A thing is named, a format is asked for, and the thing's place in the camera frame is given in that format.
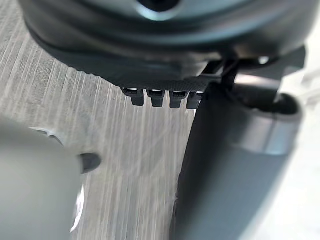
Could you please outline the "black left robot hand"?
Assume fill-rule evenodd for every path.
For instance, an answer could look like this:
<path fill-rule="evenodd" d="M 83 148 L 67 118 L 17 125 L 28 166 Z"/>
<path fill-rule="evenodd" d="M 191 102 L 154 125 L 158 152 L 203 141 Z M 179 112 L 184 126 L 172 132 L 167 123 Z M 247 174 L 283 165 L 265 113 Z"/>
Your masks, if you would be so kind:
<path fill-rule="evenodd" d="M 277 187 L 302 122 L 279 93 L 304 67 L 317 0 L 21 0 L 51 56 L 134 106 L 195 110 L 172 240 L 238 240 Z"/>

